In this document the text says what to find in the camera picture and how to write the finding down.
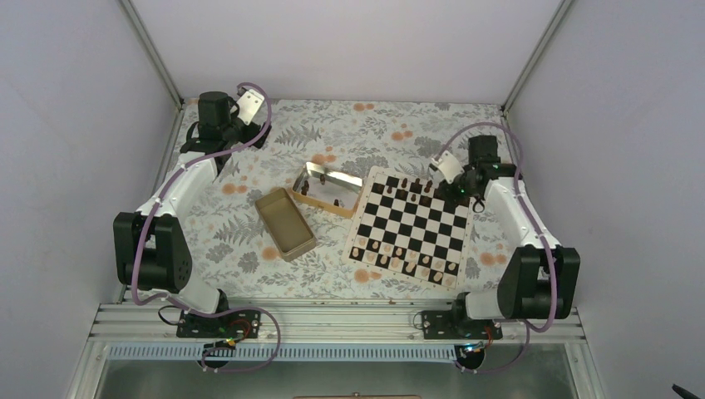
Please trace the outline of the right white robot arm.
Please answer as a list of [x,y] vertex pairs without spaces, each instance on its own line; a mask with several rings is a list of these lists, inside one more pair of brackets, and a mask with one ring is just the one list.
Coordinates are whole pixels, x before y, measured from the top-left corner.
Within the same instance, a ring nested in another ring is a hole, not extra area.
[[580,256],[565,247],[535,212],[520,167],[502,162],[493,135],[470,138],[468,161],[462,164],[447,148],[431,160],[441,174],[441,197],[473,210],[488,209],[498,220],[513,250],[495,288],[466,293],[464,308],[450,319],[451,330],[470,338],[482,320],[542,319],[551,324],[567,318],[574,299]]

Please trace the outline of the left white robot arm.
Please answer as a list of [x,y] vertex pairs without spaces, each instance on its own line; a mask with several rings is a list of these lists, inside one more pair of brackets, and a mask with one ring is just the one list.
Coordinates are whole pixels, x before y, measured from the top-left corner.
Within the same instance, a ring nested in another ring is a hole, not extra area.
[[271,100],[252,83],[241,83],[237,96],[222,91],[200,94],[198,117],[187,130],[174,168],[137,210],[120,212],[113,222],[118,280],[139,305],[163,299],[187,313],[212,337],[225,334],[231,313],[222,291],[194,270],[181,220],[220,175],[234,152],[263,146],[271,116],[254,118]]

